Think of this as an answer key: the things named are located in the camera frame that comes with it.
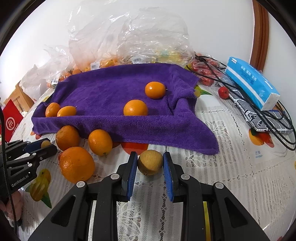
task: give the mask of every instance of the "yellow strip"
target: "yellow strip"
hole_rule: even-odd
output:
[[[207,209],[207,202],[203,202],[204,204],[204,213],[205,213],[205,237],[206,241],[211,241],[211,229],[210,229],[210,219],[209,212]]]

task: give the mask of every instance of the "human hand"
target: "human hand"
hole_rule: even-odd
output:
[[[22,196],[19,191],[14,192],[11,196],[12,196],[13,205],[15,207],[15,216],[18,221],[22,214],[22,206],[23,206]],[[6,205],[2,201],[0,201],[0,209],[3,212],[7,212],[8,217],[13,220],[13,212],[12,212],[10,201],[8,201]]]

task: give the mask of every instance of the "red box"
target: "red box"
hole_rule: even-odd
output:
[[[7,102],[3,109],[3,114],[5,120],[5,140],[10,142],[10,139],[22,121],[23,116],[20,114],[12,100]]]

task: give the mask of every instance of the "white wall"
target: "white wall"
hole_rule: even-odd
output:
[[[46,0],[23,22],[0,57],[2,100],[34,64],[42,66],[48,61],[44,44],[67,45],[68,16],[79,2]],[[254,32],[252,0],[117,0],[116,4],[123,11],[167,8],[185,20],[195,51],[207,52],[225,63],[229,56],[250,60]]]
[[[285,30],[269,15],[269,44],[264,76],[280,93],[280,101],[296,121],[296,47]]]

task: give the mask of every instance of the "barcode label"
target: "barcode label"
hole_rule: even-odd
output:
[[[99,69],[100,68],[100,62],[93,62],[91,63],[91,70]]]
[[[59,78],[55,78],[52,81],[52,85],[57,85],[58,82],[59,82]]]
[[[143,59],[139,57],[131,58],[133,64],[143,64]]]

